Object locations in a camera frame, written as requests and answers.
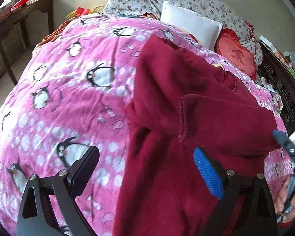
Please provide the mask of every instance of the human hand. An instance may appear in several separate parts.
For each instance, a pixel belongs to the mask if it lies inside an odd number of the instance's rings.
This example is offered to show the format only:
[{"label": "human hand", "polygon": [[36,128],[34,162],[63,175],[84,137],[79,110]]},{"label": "human hand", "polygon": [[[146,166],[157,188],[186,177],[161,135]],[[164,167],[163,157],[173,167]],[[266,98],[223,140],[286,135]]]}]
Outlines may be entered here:
[{"label": "human hand", "polygon": [[[284,203],[287,200],[288,193],[287,193],[287,186],[289,184],[290,175],[287,176],[285,179],[284,184],[282,185],[277,198],[274,200],[274,209],[275,213],[282,212],[284,209]],[[283,223],[287,223],[292,221],[295,218],[295,195],[293,195],[291,199],[291,205],[293,206],[293,209],[283,217]]]}]

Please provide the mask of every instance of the blue gripper pad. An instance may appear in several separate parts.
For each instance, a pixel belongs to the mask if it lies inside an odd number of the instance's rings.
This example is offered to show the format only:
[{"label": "blue gripper pad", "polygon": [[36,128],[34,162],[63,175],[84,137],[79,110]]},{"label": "blue gripper pad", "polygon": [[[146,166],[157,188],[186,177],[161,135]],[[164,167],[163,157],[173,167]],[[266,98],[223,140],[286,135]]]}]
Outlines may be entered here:
[{"label": "blue gripper pad", "polygon": [[223,181],[199,147],[194,150],[194,163],[210,190],[210,193],[220,200],[224,194]]}]

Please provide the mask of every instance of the red cushion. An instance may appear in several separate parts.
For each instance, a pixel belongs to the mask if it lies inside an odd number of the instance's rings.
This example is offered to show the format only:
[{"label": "red cushion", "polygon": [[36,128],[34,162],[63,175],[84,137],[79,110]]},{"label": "red cushion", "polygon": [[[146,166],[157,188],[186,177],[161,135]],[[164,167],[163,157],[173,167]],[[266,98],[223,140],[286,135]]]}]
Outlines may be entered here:
[{"label": "red cushion", "polygon": [[256,64],[253,54],[243,47],[235,32],[229,28],[222,29],[216,41],[214,51],[227,58],[235,67],[255,79]]}]

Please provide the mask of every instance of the bed sheet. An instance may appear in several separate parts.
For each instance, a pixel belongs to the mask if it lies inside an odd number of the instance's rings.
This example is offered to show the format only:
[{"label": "bed sheet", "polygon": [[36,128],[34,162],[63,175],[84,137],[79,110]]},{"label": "bed sheet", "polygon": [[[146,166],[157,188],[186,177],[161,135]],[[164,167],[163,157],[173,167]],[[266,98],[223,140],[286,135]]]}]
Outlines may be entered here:
[{"label": "bed sheet", "polygon": [[[28,177],[53,176],[95,145],[100,161],[76,202],[99,236],[111,236],[129,144],[124,108],[132,99],[137,58],[152,34],[211,64],[220,63],[242,80],[260,106],[273,111],[268,90],[173,26],[115,16],[73,20],[55,42],[39,48],[0,108],[0,221],[9,233],[16,232]],[[274,116],[278,129],[285,131],[281,118]],[[292,171],[290,164],[282,150],[265,159],[265,177],[274,197]]]}]

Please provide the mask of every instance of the dark wooden furniture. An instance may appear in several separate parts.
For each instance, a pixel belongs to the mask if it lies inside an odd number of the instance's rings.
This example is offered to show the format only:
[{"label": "dark wooden furniture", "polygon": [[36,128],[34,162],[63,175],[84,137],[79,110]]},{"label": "dark wooden furniture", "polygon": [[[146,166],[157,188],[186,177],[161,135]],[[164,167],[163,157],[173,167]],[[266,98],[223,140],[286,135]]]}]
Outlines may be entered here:
[{"label": "dark wooden furniture", "polygon": [[25,46],[30,46],[29,36],[26,30],[25,18],[33,11],[39,10],[42,13],[48,14],[48,28],[49,33],[51,34],[55,31],[54,21],[53,21],[53,0],[39,0],[33,4],[26,5],[21,9],[18,9],[14,13],[9,14],[6,18],[0,21],[0,55],[2,57],[3,63],[6,67],[6,71],[9,74],[12,82],[16,85],[18,82],[11,70],[11,66],[9,64],[8,58],[4,52],[4,48],[2,46],[2,41],[8,36],[10,30],[13,25],[20,24],[21,35],[24,40]]},{"label": "dark wooden furniture", "polygon": [[279,91],[284,104],[280,117],[291,135],[295,131],[295,79],[265,45],[260,45],[264,59],[258,74]]}]

